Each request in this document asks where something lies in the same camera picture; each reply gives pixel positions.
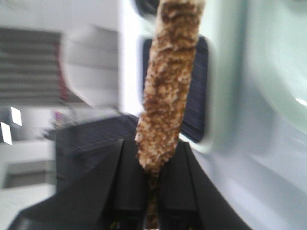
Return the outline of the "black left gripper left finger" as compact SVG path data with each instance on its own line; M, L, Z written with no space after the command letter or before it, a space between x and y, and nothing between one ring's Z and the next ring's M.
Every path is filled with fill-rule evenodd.
M134 140L116 141L89 173L18 213L10 230L142 230L145 174Z

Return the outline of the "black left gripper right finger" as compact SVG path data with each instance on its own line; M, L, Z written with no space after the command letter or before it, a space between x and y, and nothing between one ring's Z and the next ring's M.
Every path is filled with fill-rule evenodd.
M160 177L161 230L249 230L196 160L189 143L179 142Z

